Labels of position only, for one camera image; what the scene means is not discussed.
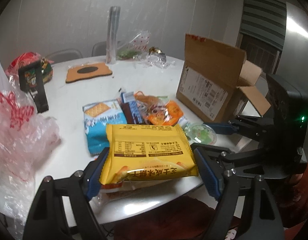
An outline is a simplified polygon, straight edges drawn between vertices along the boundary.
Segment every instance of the white table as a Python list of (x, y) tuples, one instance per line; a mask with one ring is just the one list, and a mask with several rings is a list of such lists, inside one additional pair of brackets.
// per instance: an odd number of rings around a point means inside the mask
[[(141, 90), (146, 95), (168, 96), (179, 103), (185, 116), (191, 122), (202, 122), (175, 97), (184, 64), (184, 61), (179, 59), (167, 57), (168, 61), (174, 60), (175, 65), (165, 70), (157, 67), (144, 67), (131, 61), (118, 61), (114, 65), (109, 65), (113, 71), (112, 76), (65, 84), (69, 66), (104, 60), (103, 56), (92, 57), (53, 66), (53, 79), (45, 84), (49, 111), (44, 113), (44, 116), (57, 119), (62, 142), (37, 171), (36, 190), (45, 176), (51, 175), (54, 179), (68, 177), (76, 170), (84, 170), (87, 164), (94, 160), (87, 148), (82, 106), (112, 99), (117, 96), (121, 87), (126, 91)], [(248, 108), (247, 113), (257, 115), (251, 105)], [(237, 151), (236, 145), (227, 136), (218, 135), (216, 145)], [(102, 206), (100, 211), (94, 210), (95, 216), (100, 224), (128, 218), (163, 205), (201, 184), (199, 177), (187, 177), (171, 180), (151, 188), (143, 188), (129, 197), (108, 202)], [(69, 226), (75, 226), (69, 198), (64, 198), (64, 207)]]

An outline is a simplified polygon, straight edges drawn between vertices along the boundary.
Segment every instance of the yellow biscuit packet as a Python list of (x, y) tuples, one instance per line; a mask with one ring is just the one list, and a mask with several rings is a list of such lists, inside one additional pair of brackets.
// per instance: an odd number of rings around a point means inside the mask
[(198, 176), (193, 152), (179, 125), (107, 124), (109, 154), (100, 183)]

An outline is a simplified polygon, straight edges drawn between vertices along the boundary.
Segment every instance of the blue gripper pad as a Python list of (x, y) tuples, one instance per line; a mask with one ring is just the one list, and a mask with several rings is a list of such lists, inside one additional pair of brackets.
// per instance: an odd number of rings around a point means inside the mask
[(223, 169), (216, 161), (212, 161), (210, 157), (204, 153), (202, 147), (194, 150), (194, 158), (201, 175), (202, 181), (210, 196), (219, 201), (224, 190)]
[(106, 147), (98, 156), (97, 160), (90, 162), (84, 173), (84, 184), (85, 184), (85, 196), (88, 201), (93, 197), (97, 196), (100, 191), (102, 184), (99, 182), (100, 174), (103, 169), (103, 165), (108, 156), (109, 148)]

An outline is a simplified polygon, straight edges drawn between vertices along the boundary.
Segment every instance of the striped roller blind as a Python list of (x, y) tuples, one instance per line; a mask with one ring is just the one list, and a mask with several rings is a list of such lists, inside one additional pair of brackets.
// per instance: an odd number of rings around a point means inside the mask
[(286, 31), (286, 3), (278, 0), (244, 0), (240, 33), (282, 50)]

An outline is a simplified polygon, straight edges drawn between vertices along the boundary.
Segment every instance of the black robotic device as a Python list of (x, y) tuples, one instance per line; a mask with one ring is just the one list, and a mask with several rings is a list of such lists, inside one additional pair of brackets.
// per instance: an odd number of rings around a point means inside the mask
[[(238, 116), (225, 124), (208, 123), (216, 133), (238, 133), (258, 141), (259, 149), (234, 154), (228, 148), (191, 145), (203, 183), (218, 201), (202, 239), (225, 239), (240, 195), (245, 196), (245, 202), (235, 239), (284, 239), (278, 208), (266, 181), (283, 180), (305, 171), (302, 146), (308, 123), (308, 96), (276, 75), (267, 75), (267, 81), (273, 119)], [(93, 181), (99, 178), (107, 155), (108, 148), (84, 171), (76, 171), (69, 178), (44, 178), (28, 214), (23, 240), (72, 239), (62, 196), (70, 199), (83, 240), (106, 239), (89, 200), (99, 191)], [(306, 239), (305, 235), (304, 230), (300, 231), (295, 239)]]

